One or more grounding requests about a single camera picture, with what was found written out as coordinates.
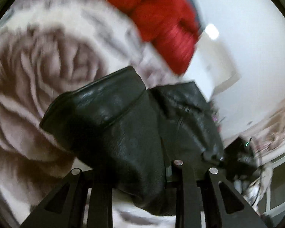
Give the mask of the black leather jacket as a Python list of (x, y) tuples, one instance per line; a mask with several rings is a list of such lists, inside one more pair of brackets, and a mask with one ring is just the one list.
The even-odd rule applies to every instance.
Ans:
[(176, 191), (166, 187), (173, 160), (191, 166), (198, 179), (224, 160), (211, 106), (197, 85), (147, 89), (132, 67), (59, 95), (40, 127), (157, 216), (175, 214)]

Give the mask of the near floral curtain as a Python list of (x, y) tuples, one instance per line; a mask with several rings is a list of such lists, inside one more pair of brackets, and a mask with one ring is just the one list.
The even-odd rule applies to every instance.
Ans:
[(285, 141), (285, 99), (273, 113), (251, 128), (249, 136), (261, 156), (275, 150)]

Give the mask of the beige bed headboard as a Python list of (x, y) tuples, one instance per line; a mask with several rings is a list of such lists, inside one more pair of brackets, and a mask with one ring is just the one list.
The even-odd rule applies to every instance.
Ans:
[(194, 81), (206, 101), (226, 91), (241, 78), (217, 27), (210, 23), (201, 33), (183, 79)]

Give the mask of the red puffy coat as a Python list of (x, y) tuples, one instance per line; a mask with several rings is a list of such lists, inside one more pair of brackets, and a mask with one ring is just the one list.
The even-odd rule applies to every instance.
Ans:
[(187, 0), (106, 0), (136, 25), (170, 69), (182, 75), (189, 67), (199, 40), (195, 13)]

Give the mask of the floral purple bed blanket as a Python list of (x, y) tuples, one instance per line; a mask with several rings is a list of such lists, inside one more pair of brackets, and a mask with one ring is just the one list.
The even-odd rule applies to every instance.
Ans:
[(104, 0), (19, 0), (0, 21), (0, 197), (13, 226), (71, 169), (39, 127), (51, 102), (126, 66), (152, 88), (178, 77)]

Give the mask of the dark teal folded garment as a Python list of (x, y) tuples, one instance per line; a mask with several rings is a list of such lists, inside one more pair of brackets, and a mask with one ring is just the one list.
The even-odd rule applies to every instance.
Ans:
[(187, 0), (187, 2), (189, 3), (190, 8), (195, 13), (195, 18), (198, 24), (198, 33), (199, 33), (199, 36), (201, 36), (203, 31), (205, 30), (205, 22), (203, 19), (201, 7), (197, 0)]

